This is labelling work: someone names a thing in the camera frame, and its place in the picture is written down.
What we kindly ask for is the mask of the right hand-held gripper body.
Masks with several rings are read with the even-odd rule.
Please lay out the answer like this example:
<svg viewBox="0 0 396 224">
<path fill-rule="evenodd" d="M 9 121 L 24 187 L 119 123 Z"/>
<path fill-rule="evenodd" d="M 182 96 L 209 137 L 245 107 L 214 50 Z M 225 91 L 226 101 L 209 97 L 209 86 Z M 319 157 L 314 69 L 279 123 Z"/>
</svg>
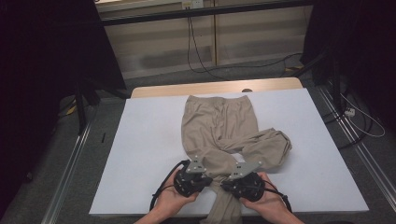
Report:
<svg viewBox="0 0 396 224">
<path fill-rule="evenodd" d="M 229 179 L 228 190 L 236 198 L 245 198 L 257 202 L 264 193 L 264 182 L 256 173 L 262 165 L 256 162 L 238 162 Z"/>
</svg>

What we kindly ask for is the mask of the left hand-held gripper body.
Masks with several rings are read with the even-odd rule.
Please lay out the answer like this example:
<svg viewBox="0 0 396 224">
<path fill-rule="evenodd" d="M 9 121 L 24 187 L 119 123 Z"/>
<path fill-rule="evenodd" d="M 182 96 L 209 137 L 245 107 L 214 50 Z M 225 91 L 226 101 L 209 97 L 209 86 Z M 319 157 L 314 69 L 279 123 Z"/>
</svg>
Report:
<svg viewBox="0 0 396 224">
<path fill-rule="evenodd" d="M 181 162 L 183 167 L 177 171 L 174 178 L 174 187 L 177 192 L 189 197 L 195 192 L 201 192 L 205 187 L 202 185 L 202 178 L 205 176 L 206 168 L 202 160 L 195 156 L 191 160 Z"/>
</svg>

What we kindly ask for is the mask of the beige pants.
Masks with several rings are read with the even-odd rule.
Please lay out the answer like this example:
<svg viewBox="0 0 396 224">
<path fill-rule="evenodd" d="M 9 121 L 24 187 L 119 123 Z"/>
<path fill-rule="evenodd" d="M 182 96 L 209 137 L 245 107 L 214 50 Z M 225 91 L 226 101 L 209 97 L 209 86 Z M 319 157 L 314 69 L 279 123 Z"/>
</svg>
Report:
<svg viewBox="0 0 396 224">
<path fill-rule="evenodd" d="M 263 169 L 283 164 L 291 150 L 286 134 L 273 128 L 261 131 L 246 96 L 227 99 L 191 96 L 181 123 L 182 145 L 191 158 L 198 157 L 213 179 L 217 194 L 207 218 L 200 224 L 242 224 L 241 203 L 220 183 L 236 165 L 234 154 L 246 162 L 260 162 Z"/>
</svg>

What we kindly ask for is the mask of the person's left hand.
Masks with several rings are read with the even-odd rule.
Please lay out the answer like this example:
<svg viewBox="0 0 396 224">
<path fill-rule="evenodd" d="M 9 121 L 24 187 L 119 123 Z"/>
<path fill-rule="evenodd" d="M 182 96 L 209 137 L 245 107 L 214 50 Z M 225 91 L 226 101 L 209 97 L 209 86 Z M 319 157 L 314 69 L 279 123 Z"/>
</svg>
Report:
<svg viewBox="0 0 396 224">
<path fill-rule="evenodd" d="M 173 217 L 183 208 L 184 205 L 193 203 L 198 198 L 198 192 L 193 193 L 189 197 L 184 197 L 177 192 L 173 187 L 176 173 L 177 171 L 174 171 L 165 182 L 166 189 L 160 193 L 160 196 L 152 209 L 154 217 L 158 222 L 162 222 L 169 217 Z"/>
</svg>

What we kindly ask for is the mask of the person's right hand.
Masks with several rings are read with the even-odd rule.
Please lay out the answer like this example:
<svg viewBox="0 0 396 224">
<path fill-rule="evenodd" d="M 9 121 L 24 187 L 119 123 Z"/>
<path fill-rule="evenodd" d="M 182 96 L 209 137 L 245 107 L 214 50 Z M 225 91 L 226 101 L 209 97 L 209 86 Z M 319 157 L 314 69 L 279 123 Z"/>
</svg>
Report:
<svg viewBox="0 0 396 224">
<path fill-rule="evenodd" d="M 259 213 L 263 218 L 270 215 L 285 214 L 289 212 L 281 197 L 273 192 L 264 192 L 257 202 L 251 202 L 245 198 L 240 198 L 239 201 L 246 208 Z"/>
</svg>

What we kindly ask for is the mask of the white table mat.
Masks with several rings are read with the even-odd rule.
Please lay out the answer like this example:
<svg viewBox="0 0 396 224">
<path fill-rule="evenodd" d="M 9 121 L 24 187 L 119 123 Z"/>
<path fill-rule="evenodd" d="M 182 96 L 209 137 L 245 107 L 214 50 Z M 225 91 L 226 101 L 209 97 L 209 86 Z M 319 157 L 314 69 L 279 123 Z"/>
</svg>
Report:
<svg viewBox="0 0 396 224">
<path fill-rule="evenodd" d="M 360 190 L 305 89 L 248 94 L 265 130 L 285 133 L 286 161 L 269 171 L 293 212 L 365 212 Z M 98 217 L 144 215 L 153 193 L 187 155 L 181 144 L 185 96 L 126 102 L 90 213 Z"/>
</svg>

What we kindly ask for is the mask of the light wooden table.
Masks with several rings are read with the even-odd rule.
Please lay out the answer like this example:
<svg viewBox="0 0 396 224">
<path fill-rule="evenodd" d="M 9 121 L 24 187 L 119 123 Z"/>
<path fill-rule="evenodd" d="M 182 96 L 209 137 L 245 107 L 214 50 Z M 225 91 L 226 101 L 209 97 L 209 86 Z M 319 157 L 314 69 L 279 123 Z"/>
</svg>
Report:
<svg viewBox="0 0 396 224">
<path fill-rule="evenodd" d="M 132 91 L 132 98 L 198 95 L 210 93 L 241 92 L 243 89 L 253 91 L 293 90 L 303 87 L 297 77 L 277 77 L 264 79 L 219 81 L 191 84 L 138 87 Z"/>
</svg>

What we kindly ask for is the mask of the black metal stand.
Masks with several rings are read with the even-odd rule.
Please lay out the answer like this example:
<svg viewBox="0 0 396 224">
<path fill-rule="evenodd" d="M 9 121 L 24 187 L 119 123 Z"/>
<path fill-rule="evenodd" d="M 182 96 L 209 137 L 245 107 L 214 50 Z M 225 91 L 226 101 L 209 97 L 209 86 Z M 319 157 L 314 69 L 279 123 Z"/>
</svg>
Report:
<svg viewBox="0 0 396 224">
<path fill-rule="evenodd" d="M 88 105 L 99 105 L 101 102 L 101 98 L 99 97 L 97 90 L 105 91 L 123 100 L 131 97 L 131 93 L 127 90 L 110 88 L 109 86 L 92 78 L 84 78 L 78 81 L 75 86 L 75 99 L 79 123 L 78 134 L 82 134 L 84 129 L 88 126 L 84 102 L 87 102 Z"/>
<path fill-rule="evenodd" d="M 314 60 L 304 65 L 301 69 L 293 73 L 292 77 L 300 77 L 306 72 L 321 68 L 323 74 L 331 77 L 332 81 L 332 101 L 335 109 L 340 112 L 342 110 L 341 90 L 340 90 L 340 66 L 339 62 L 328 51 L 320 53 Z"/>
</svg>

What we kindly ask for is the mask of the black curtain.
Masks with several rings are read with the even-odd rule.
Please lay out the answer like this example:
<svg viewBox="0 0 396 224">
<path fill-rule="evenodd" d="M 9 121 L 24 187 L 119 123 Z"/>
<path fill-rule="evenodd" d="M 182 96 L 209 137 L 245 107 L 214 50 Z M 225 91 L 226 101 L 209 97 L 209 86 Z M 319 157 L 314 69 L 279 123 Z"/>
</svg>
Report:
<svg viewBox="0 0 396 224">
<path fill-rule="evenodd" d="M 60 101 L 124 86 L 94 0 L 0 0 L 0 216 L 45 149 Z"/>
<path fill-rule="evenodd" d="M 340 73 L 396 130 L 396 0 L 317 0 L 301 62 L 327 51 Z"/>
</svg>

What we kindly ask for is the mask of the aluminium floor rail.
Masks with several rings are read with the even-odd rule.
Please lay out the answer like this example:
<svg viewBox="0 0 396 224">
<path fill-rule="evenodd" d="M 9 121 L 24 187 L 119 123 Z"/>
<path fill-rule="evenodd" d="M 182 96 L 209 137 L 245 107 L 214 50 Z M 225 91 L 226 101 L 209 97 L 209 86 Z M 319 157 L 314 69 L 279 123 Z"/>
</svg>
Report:
<svg viewBox="0 0 396 224">
<path fill-rule="evenodd" d="M 64 204 L 69 187 L 72 183 L 74 172 L 78 165 L 80 154 L 85 147 L 92 124 L 89 122 L 78 136 L 77 142 L 72 150 L 71 156 L 64 168 L 62 178 L 50 200 L 41 224 L 56 224 L 58 216 Z"/>
<path fill-rule="evenodd" d="M 324 100 L 326 106 L 332 112 L 332 116 L 335 118 L 336 123 L 346 136 L 348 143 L 354 148 L 369 174 L 374 179 L 374 182 L 378 185 L 392 211 L 396 213 L 396 185 L 390 180 L 389 176 L 375 160 L 375 157 L 370 152 L 369 148 L 363 143 L 364 138 L 359 136 L 359 133 L 363 133 L 366 136 L 379 138 L 380 136 L 384 136 L 386 133 L 384 127 L 371 115 L 362 110 L 357 104 L 352 103 L 347 97 L 341 94 L 341 100 L 346 103 L 346 108 L 354 108 L 355 112 L 362 115 L 365 119 L 372 121 L 382 129 L 382 133 L 378 135 L 365 131 L 352 120 L 352 117 L 347 117 L 345 112 L 338 112 L 335 109 L 331 93 L 326 88 L 318 88 L 318 93 Z"/>
</svg>

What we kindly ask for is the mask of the black horizontal frame bar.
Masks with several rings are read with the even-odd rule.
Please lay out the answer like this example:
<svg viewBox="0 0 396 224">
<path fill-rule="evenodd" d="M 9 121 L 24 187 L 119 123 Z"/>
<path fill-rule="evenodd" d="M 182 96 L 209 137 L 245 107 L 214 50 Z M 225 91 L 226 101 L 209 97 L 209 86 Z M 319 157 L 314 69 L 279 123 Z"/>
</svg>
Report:
<svg viewBox="0 0 396 224">
<path fill-rule="evenodd" d="M 159 12 L 153 14 L 110 17 L 108 19 L 102 19 L 101 23 L 104 26 L 112 26 L 149 21 L 165 21 L 258 10 L 313 6 L 316 2 L 317 0 L 271 0 L 269 2 L 254 4 L 242 4 L 224 7 L 206 7 L 197 9 L 181 9 L 176 11 Z"/>
</svg>

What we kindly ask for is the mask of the white wall socket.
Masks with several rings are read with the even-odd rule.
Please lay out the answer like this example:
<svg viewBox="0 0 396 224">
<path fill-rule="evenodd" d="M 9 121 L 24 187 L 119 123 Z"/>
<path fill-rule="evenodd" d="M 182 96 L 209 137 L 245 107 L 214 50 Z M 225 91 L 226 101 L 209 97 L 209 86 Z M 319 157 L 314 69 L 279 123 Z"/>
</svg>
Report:
<svg viewBox="0 0 396 224">
<path fill-rule="evenodd" d="M 204 0 L 182 0 L 181 5 L 183 9 L 203 8 Z"/>
</svg>

